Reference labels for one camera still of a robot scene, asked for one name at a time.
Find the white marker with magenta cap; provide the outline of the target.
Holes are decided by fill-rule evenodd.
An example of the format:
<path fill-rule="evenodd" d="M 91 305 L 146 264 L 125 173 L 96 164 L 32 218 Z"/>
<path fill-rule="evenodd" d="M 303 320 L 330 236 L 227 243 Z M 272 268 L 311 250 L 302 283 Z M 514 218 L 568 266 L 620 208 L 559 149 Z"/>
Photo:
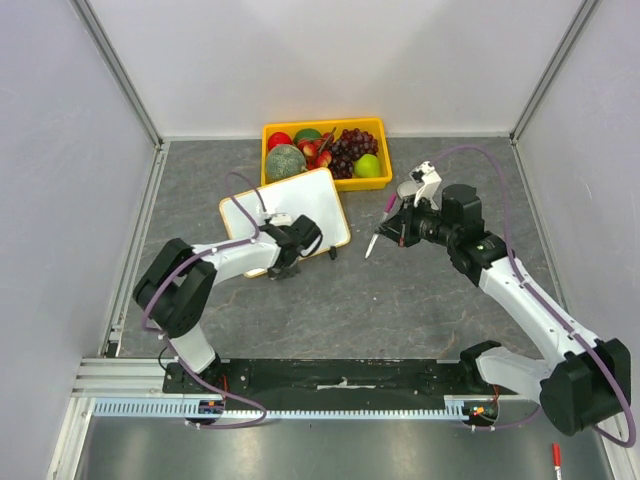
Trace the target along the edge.
<path fill-rule="evenodd" d="M 386 206 L 385 206 L 385 208 L 383 210 L 383 213 L 381 215 L 381 218 L 380 218 L 380 221 L 379 221 L 380 224 L 382 224 L 388 218 L 392 208 L 394 207 L 396 199 L 397 199 L 397 194 L 396 193 L 392 193 L 391 196 L 389 197 L 389 199 L 388 199 L 388 201 L 386 203 Z M 371 256 L 371 254 L 373 252 L 373 249 L 374 249 L 374 246 L 375 246 L 378 238 L 379 238 L 378 228 L 375 228 L 374 232 L 372 234 L 371 240 L 369 241 L 369 244 L 368 244 L 367 249 L 365 251 L 365 255 L 364 255 L 365 259 L 368 259 Z"/>

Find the yellow framed whiteboard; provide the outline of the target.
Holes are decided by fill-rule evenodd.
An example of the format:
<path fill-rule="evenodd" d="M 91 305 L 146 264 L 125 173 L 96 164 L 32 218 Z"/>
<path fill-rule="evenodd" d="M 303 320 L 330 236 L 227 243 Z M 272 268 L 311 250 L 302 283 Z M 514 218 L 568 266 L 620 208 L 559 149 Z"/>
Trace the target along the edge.
<path fill-rule="evenodd" d="M 318 251 L 312 256 L 327 252 L 331 247 L 337 249 L 350 242 L 349 225 L 328 169 L 312 170 L 259 187 L 257 190 L 264 201 L 267 214 L 276 217 L 287 214 L 292 221 L 299 215 L 306 215 L 318 225 L 323 240 Z M 253 190 L 240 193 L 235 198 L 254 220 L 265 218 L 260 200 Z M 232 203 L 230 197 L 220 201 L 219 212 L 230 239 L 242 238 L 253 233 L 249 220 Z"/>

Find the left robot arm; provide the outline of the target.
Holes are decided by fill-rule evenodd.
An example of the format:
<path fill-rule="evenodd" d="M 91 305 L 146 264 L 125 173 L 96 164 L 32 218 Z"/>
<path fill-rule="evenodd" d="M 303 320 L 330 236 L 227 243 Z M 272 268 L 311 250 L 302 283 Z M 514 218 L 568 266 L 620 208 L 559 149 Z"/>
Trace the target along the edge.
<path fill-rule="evenodd" d="M 299 272 L 299 260 L 317 252 L 324 236 L 308 216 L 282 225 L 274 218 L 251 222 L 246 238 L 209 245 L 167 242 L 133 289 L 142 327 L 164 335 L 184 364 L 185 382 L 208 393 L 219 382 L 220 356 L 206 339 L 200 319 L 213 288 L 251 270 L 271 279 Z"/>

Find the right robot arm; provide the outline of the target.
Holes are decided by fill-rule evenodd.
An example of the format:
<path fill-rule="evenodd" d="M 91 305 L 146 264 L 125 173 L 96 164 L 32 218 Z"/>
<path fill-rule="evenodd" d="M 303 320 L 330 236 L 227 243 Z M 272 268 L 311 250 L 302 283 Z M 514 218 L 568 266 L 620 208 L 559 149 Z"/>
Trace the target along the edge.
<path fill-rule="evenodd" d="M 505 241 L 486 230 L 475 188 L 450 185 L 441 205 L 435 205 L 424 187 L 404 182 L 397 198 L 397 213 L 377 227 L 377 234 L 404 248 L 420 241 L 445 247 L 454 268 L 495 300 L 542 355 L 534 360 L 485 341 L 462 353 L 460 386 L 473 394 L 491 384 L 511 390 L 536 402 L 567 436 L 623 414 L 627 438 L 609 439 L 634 446 L 629 349 L 616 338 L 600 339 L 540 289 Z"/>

